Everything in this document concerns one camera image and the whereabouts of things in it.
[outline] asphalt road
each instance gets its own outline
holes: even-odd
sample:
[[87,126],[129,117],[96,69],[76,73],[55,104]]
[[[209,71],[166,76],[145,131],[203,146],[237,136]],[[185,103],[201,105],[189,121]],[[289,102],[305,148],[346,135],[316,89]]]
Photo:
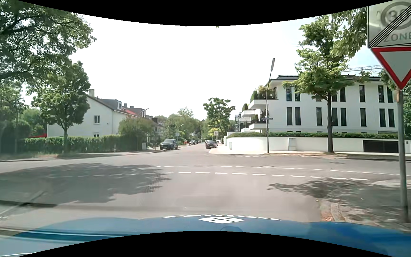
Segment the asphalt road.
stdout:
[[[397,161],[213,155],[203,143],[150,154],[0,162],[0,226],[189,214],[319,221],[318,198],[397,173]],[[14,203],[20,201],[32,204]]]

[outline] hedge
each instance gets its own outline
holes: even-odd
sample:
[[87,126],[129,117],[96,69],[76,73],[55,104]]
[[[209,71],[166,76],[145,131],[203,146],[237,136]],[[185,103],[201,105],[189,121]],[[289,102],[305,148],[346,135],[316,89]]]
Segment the hedge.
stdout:
[[[266,133],[260,132],[236,132],[226,138],[233,137],[265,137]],[[328,137],[328,133],[293,133],[293,132],[269,132],[269,137]],[[397,134],[373,134],[373,133],[333,133],[335,138],[380,138],[397,139]]]

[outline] white sky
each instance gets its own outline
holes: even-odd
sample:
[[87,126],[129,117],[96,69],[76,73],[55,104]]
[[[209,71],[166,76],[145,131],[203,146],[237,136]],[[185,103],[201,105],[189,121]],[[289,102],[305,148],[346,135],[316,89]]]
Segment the white sky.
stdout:
[[[270,74],[296,75],[294,63],[299,27],[313,19],[242,26],[168,26],[84,16],[97,38],[71,56],[83,62],[95,96],[118,99],[128,106],[149,108],[148,115],[193,110],[206,118],[203,103],[211,97],[231,100],[238,114],[258,85]],[[350,67],[378,65],[367,47]],[[31,103],[32,96],[25,102]]]

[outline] yield sign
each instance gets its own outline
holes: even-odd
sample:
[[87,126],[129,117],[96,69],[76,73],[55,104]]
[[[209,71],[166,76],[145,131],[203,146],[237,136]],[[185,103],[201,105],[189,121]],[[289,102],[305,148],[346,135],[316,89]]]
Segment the yield sign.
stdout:
[[411,79],[411,46],[371,48],[399,89],[404,89]]

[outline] car hood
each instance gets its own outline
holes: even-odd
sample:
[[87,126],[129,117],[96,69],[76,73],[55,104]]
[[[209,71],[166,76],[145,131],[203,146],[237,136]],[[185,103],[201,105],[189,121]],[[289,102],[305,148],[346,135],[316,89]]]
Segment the car hood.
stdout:
[[114,237],[177,231],[234,231],[298,237],[411,257],[411,234],[346,222],[295,222],[245,215],[195,214],[149,219],[90,218],[56,223],[0,240],[0,256]]

